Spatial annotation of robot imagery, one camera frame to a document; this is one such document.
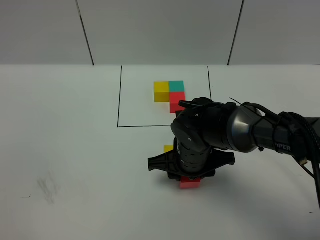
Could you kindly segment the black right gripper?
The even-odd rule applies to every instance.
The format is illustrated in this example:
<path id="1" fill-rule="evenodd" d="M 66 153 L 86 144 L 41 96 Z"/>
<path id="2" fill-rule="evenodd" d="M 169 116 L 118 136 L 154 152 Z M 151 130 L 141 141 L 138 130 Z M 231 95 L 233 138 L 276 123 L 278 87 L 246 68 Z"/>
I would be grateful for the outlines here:
<path id="1" fill-rule="evenodd" d="M 174 149 L 148 159 L 148 170 L 160 170 L 167 173 L 170 180 L 181 181 L 182 177 L 191 180 L 214 177 L 216 169 L 236 162 L 232 152 L 207 147 L 201 152 L 186 148 L 180 141 L 173 141 Z"/>

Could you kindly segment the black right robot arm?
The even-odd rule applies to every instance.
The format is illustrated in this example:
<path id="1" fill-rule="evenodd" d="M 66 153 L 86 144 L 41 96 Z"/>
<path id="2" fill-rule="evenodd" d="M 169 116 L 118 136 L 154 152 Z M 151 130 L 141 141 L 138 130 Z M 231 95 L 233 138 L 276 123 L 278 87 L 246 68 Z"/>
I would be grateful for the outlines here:
<path id="1" fill-rule="evenodd" d="M 214 102 L 206 97 L 181 100 L 182 111 L 171 124 L 173 150 L 148 159 L 148 169 L 164 171 L 171 180 L 204 179 L 225 165 L 235 152 L 273 150 L 298 163 L 320 163 L 320 120 L 293 112 L 275 114 L 245 102 Z"/>

